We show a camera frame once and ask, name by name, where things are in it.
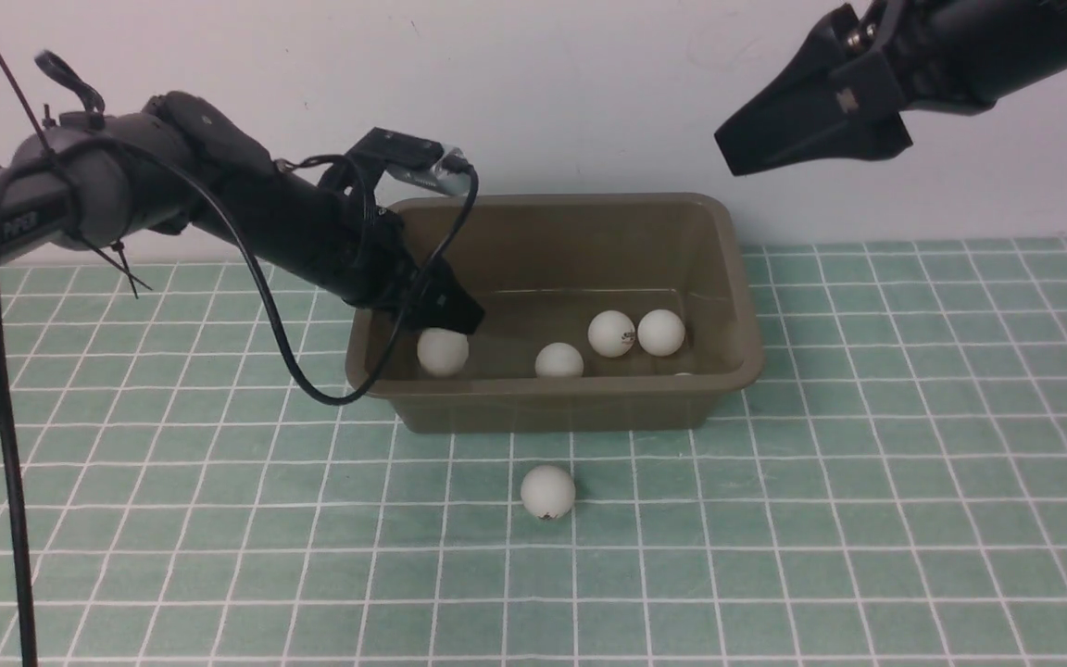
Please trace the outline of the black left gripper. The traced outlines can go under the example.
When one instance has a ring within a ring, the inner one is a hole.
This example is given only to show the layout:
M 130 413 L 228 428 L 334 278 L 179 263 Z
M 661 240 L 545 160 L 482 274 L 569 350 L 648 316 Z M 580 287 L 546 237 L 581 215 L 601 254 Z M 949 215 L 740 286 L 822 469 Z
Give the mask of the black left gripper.
M 221 169 L 219 200 L 258 260 L 339 296 L 353 308 L 396 311 L 407 331 L 442 329 L 473 336 L 485 308 L 444 258 L 418 266 L 404 244 L 401 216 L 377 212 L 370 247 L 360 249 L 357 206 L 293 174 L 258 176 Z

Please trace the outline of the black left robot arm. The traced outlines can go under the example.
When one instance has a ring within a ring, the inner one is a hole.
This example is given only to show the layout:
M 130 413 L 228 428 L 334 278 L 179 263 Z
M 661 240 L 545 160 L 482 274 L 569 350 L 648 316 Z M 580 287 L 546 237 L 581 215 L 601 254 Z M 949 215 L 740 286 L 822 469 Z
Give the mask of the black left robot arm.
M 43 51 L 35 63 L 82 109 L 46 117 L 0 169 L 0 266 L 55 244 L 103 253 L 132 233 L 177 235 L 195 225 L 339 296 L 385 313 L 401 331 L 474 334 L 485 311 L 458 282 L 440 244 L 424 263 L 404 245 L 401 216 L 378 206 L 383 176 L 441 195 L 465 195 L 453 232 L 479 191 L 460 149 L 373 128 L 343 155 L 275 159 L 195 94 L 157 94 L 113 117 L 71 67 Z

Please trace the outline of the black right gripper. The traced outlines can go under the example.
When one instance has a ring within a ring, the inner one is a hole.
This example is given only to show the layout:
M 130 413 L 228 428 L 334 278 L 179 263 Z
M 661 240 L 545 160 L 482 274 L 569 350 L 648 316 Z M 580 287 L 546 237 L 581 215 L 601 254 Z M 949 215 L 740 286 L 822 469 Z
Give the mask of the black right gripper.
M 903 110 L 975 115 L 1067 70 L 1067 1 L 873 1 L 822 16 L 767 88 L 717 128 L 734 176 L 893 159 Z

